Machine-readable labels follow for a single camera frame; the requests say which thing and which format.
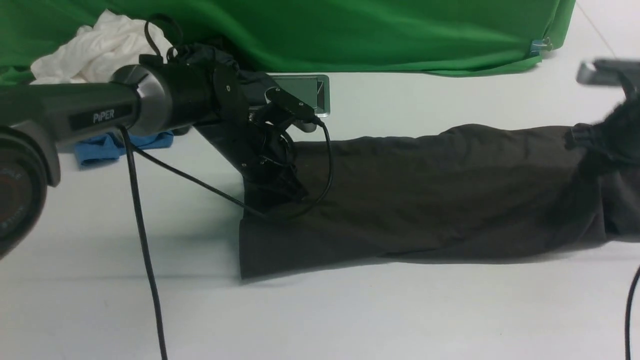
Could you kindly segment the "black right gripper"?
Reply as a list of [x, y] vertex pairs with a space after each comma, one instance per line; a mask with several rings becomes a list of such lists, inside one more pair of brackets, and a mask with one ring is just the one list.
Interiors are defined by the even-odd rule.
[[594, 124], [579, 123], [564, 133], [568, 151], [581, 150], [579, 169], [600, 176], [640, 165], [640, 99], [627, 96], [606, 118]]

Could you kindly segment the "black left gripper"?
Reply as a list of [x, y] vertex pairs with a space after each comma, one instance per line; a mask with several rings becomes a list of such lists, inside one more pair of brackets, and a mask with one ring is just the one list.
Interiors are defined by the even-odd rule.
[[297, 152], [286, 131], [251, 122], [249, 101], [236, 74], [223, 64], [210, 75], [213, 119], [194, 128], [249, 184], [285, 201], [300, 202], [308, 191], [298, 180]]

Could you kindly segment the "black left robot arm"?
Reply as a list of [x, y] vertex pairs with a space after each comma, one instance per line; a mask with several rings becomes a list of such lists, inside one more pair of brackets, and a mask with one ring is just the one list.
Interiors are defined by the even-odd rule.
[[286, 130], [300, 117], [279, 88], [250, 116], [237, 73], [217, 60], [163, 63], [145, 55], [105, 83], [1, 88], [1, 255], [24, 239], [41, 216], [48, 187], [61, 180], [57, 146], [123, 126], [143, 137], [194, 126], [242, 177], [289, 201], [307, 191], [294, 167]]

